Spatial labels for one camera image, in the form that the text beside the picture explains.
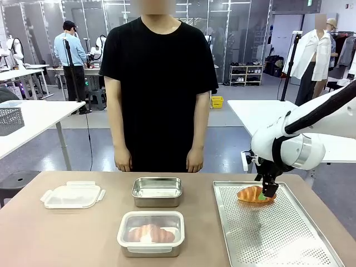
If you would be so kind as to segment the person's left hand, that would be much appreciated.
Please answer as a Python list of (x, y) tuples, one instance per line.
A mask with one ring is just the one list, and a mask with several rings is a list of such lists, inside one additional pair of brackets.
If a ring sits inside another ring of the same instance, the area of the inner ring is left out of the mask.
[(188, 173), (199, 172), (204, 164), (204, 151), (201, 148), (192, 148), (186, 159), (186, 168)]

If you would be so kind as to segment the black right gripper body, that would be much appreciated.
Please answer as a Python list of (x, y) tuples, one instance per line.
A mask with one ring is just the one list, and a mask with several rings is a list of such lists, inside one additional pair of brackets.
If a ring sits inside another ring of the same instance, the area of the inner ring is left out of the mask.
[(256, 163), (257, 174), (263, 175), (262, 182), (275, 182), (276, 177), (281, 175), (281, 170), (272, 161), (258, 157)]

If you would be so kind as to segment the person's right hand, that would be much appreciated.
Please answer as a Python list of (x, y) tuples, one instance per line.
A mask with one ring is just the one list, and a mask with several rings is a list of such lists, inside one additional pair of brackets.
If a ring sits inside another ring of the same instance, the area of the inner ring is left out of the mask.
[(126, 147), (114, 148), (114, 161), (116, 167), (122, 172), (130, 172), (132, 169), (132, 158)]

